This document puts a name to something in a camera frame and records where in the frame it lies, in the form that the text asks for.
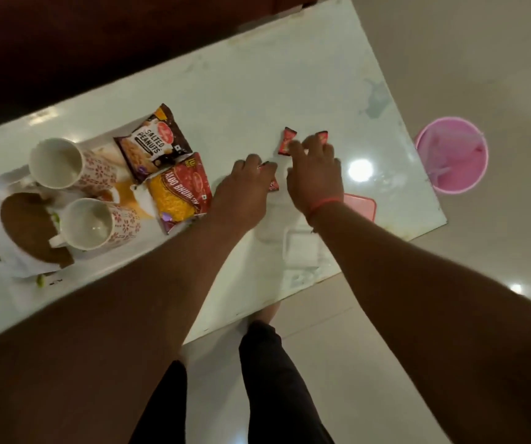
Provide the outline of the brown peanut snack packet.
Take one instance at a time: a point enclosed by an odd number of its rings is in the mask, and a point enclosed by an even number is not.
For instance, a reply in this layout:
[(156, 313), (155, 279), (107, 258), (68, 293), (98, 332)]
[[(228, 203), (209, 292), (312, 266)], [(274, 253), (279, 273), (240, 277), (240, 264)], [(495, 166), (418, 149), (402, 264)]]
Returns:
[(113, 140), (136, 184), (193, 153), (166, 104), (161, 104), (131, 133)]

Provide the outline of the pink plastic lid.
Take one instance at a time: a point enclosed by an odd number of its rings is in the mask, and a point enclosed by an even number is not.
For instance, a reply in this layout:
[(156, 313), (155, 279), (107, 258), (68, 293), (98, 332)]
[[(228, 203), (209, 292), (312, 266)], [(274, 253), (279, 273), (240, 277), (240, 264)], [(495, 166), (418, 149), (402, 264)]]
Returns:
[(344, 203), (352, 210), (357, 212), (360, 216), (375, 222), (375, 215), (377, 211), (377, 203), (371, 198), (365, 196), (353, 195), (345, 193), (343, 197)]

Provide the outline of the red yellow snack packet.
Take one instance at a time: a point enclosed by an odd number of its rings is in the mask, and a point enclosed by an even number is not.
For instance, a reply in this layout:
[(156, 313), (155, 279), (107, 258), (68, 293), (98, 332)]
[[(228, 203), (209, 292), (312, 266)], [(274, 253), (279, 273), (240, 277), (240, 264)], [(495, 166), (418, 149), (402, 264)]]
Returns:
[(145, 182), (166, 234), (181, 223), (205, 215), (213, 194), (199, 153), (158, 172)]

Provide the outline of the person's left forearm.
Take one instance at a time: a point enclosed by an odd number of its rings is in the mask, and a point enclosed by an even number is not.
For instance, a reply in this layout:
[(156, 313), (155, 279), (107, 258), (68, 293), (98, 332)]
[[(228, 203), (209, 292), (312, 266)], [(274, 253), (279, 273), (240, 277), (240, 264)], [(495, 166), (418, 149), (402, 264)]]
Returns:
[(0, 333), (0, 444), (127, 444), (219, 270), (261, 218), (213, 209)]

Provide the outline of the dark brown furniture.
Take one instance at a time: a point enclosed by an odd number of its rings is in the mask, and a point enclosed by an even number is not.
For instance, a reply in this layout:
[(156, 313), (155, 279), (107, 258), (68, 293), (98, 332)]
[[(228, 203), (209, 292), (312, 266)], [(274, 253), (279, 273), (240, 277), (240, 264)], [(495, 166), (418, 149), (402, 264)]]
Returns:
[(318, 0), (0, 0), (0, 125)]

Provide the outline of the person's right forearm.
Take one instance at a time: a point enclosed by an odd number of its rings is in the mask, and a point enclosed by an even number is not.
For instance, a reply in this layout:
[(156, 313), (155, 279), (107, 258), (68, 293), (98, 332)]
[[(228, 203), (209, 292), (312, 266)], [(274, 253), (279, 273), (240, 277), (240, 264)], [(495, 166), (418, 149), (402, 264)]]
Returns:
[(454, 444), (531, 444), (531, 300), (359, 216), (313, 228)]

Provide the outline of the clear plastic container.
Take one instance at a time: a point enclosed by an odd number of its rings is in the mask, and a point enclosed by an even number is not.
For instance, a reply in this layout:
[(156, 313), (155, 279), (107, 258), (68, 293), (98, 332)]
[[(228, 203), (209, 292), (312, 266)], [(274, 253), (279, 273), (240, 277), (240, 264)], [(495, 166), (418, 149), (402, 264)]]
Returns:
[(309, 226), (284, 230), (283, 261), (291, 269), (313, 269), (321, 266), (323, 242)]

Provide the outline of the red wrist thread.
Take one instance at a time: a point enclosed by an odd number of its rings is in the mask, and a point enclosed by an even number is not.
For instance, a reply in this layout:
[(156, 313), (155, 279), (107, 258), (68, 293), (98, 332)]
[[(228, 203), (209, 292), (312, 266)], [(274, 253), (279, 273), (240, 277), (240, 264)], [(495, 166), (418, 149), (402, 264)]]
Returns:
[(313, 218), (316, 216), (316, 214), (325, 206), (328, 205), (335, 205), (335, 204), (343, 204), (344, 203), (344, 197), (338, 197), (338, 198), (325, 198), (320, 199), (319, 201), (315, 201), (309, 208), (307, 209), (307, 213), (305, 214), (305, 219), (307, 224), (310, 226), (313, 226)]

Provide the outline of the white printed serving tray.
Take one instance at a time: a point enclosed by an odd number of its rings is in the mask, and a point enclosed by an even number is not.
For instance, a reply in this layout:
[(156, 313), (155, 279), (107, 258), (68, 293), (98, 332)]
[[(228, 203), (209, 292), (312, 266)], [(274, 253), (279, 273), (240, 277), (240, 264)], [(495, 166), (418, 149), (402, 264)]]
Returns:
[[(145, 184), (137, 185), (114, 141), (97, 137), (76, 143), (118, 168), (115, 185), (97, 196), (79, 190), (52, 190), (36, 183), (24, 165), (0, 172), (0, 277), (11, 293), (68, 293), (124, 267), (162, 245), (191, 221), (166, 234)], [(48, 241), (59, 228), (59, 214), (71, 202), (92, 198), (136, 211), (142, 230), (136, 238), (111, 249), (82, 252), (52, 248)]]

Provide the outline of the person's leg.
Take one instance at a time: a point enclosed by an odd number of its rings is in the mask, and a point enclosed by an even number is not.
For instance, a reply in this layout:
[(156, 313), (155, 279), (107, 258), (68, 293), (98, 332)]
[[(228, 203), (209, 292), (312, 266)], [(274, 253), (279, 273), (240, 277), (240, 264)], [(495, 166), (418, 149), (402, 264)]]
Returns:
[(155, 388), (128, 444), (186, 444), (187, 370), (175, 360)]
[(239, 357), (250, 410), (247, 444), (335, 444), (275, 328), (251, 322)]

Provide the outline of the white cup red pattern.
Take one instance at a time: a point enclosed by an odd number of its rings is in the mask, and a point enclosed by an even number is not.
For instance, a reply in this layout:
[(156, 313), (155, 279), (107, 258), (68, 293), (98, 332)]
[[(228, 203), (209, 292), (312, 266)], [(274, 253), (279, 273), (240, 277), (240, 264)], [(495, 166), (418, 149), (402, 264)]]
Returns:
[(135, 210), (111, 202), (82, 198), (71, 202), (59, 214), (52, 248), (72, 247), (82, 252), (111, 249), (130, 242), (142, 230)]
[(40, 141), (29, 153), (27, 165), (32, 179), (43, 187), (79, 190), (89, 196), (111, 189), (119, 175), (107, 159), (64, 138)]

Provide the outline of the person's right hand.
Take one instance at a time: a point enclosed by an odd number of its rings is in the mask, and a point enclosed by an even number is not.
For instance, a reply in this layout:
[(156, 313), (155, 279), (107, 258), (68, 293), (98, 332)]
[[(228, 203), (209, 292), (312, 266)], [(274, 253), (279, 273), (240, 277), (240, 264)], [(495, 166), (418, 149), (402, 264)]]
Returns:
[(287, 170), (287, 189), (294, 206), (305, 216), (315, 201), (344, 197), (340, 161), (293, 163)]

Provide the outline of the pink plastic bucket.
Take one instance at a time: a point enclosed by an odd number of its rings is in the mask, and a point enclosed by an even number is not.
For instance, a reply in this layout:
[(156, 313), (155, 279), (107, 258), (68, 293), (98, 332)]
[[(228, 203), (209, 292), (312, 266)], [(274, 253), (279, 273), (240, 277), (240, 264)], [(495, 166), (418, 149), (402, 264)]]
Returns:
[(468, 119), (437, 118), (419, 131), (414, 146), (430, 184), (441, 195), (466, 193), (487, 172), (487, 139)]

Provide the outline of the person's left hand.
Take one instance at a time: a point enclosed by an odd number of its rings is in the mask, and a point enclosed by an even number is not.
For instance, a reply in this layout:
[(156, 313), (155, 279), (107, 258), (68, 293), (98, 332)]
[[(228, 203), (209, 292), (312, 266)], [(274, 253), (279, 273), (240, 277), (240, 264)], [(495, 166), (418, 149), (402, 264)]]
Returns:
[(236, 237), (243, 237), (263, 219), (270, 181), (257, 177), (233, 176), (231, 172), (217, 186), (207, 219)]

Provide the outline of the person's right leg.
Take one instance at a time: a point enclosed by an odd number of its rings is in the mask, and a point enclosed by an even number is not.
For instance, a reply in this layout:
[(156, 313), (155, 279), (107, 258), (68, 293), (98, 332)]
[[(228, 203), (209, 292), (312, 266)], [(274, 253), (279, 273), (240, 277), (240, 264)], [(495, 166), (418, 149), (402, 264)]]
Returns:
[(247, 444), (335, 444), (275, 328), (251, 322), (239, 357), (250, 410)]

